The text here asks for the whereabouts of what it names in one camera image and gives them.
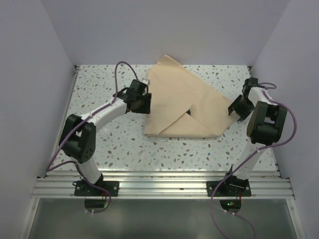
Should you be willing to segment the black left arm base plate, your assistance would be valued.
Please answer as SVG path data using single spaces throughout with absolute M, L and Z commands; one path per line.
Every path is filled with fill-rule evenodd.
M 105 181 L 102 176 L 95 184 L 89 184 L 82 179 L 73 182 L 72 185 L 75 187 L 74 195 L 83 197 L 117 197 L 120 188 L 119 181 Z

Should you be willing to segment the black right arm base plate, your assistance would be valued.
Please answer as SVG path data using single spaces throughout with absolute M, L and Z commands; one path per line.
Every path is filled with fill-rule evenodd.
M 218 186 L 219 181 L 207 181 L 206 191 L 208 197 L 250 197 L 252 196 L 250 185 L 245 188 L 235 187 L 227 184 L 222 184 L 218 187 L 215 193 L 214 190 Z

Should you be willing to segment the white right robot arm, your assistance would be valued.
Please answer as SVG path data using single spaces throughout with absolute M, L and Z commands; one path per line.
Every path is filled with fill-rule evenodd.
M 245 80 L 242 94 L 228 107 L 228 114 L 232 113 L 239 116 L 239 121 L 247 117 L 250 120 L 246 130 L 247 144 L 222 183 L 223 192 L 230 196 L 248 186 L 250 173 L 263 152 L 280 140 L 287 109 L 271 102 L 266 87 L 251 77 Z

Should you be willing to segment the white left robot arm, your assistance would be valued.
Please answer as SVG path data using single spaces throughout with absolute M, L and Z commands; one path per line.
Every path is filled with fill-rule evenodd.
M 81 116 L 71 114 L 67 117 L 59 148 L 79 169 L 87 181 L 86 190 L 90 194 L 99 195 L 104 189 L 102 173 L 93 159 L 97 132 L 126 113 L 148 115 L 151 112 L 151 99 L 149 81 L 134 79 L 129 87 L 116 92 L 105 104 Z

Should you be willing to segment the beige cloth mat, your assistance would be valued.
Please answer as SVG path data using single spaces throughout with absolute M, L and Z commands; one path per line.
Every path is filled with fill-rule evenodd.
M 147 79 L 152 94 L 147 136 L 214 138 L 238 120 L 228 115 L 228 98 L 167 55 L 148 70 Z

